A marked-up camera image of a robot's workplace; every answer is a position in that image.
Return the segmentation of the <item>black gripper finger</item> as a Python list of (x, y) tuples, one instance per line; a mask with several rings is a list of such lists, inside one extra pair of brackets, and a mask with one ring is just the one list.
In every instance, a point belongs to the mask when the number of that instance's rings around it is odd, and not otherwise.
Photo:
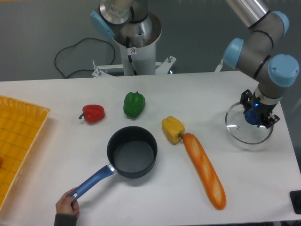
[(248, 89), (241, 94), (239, 103), (243, 106), (244, 109), (243, 113), (246, 113), (248, 110), (252, 108), (251, 98), (252, 98), (252, 92)]
[(274, 126), (278, 121), (280, 120), (280, 118), (275, 115), (275, 114), (270, 114), (268, 116), (265, 116), (263, 114), (260, 114), (260, 117), (259, 117), (259, 123), (257, 125), (257, 127), (265, 127), (266, 129)]

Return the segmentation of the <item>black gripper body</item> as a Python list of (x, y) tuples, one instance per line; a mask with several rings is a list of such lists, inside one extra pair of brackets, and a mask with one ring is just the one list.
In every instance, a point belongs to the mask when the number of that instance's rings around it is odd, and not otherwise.
[(251, 106), (252, 108), (249, 110), (249, 124), (258, 125), (260, 114), (263, 114), (265, 116), (272, 114), (276, 104), (273, 105), (264, 104), (261, 101), (260, 97), (256, 97), (255, 95), (252, 95)]

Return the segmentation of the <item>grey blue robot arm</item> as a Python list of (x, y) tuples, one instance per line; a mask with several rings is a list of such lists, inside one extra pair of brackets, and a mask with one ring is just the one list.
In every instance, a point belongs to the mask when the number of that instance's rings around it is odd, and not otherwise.
[[(270, 128), (279, 119), (272, 113), (274, 107), (300, 71), (294, 57), (270, 55), (286, 34), (289, 20), (260, 0), (230, 0), (228, 5), (251, 34), (248, 40), (233, 39), (223, 61), (258, 82), (254, 92), (242, 93), (240, 103), (249, 124)], [(162, 29), (158, 18), (148, 11), (147, 1), (102, 0), (90, 18), (99, 33), (119, 44), (125, 75), (155, 75), (169, 70), (167, 63), (156, 66), (155, 44)]]

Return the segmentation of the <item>forearm in grey sleeve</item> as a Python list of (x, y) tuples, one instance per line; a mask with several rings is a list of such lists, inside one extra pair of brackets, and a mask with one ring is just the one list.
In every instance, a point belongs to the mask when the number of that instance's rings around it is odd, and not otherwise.
[(76, 226), (77, 218), (71, 214), (56, 214), (54, 226)]

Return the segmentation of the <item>person hand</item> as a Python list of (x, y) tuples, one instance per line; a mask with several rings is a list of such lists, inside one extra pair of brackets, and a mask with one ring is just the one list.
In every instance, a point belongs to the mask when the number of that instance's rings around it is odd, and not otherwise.
[(57, 201), (55, 208), (56, 214), (67, 214), (75, 216), (76, 219), (79, 218), (79, 204), (75, 202), (72, 204), (74, 197), (69, 196), (71, 192), (73, 192), (76, 188), (72, 188), (71, 190), (65, 192), (62, 197)]

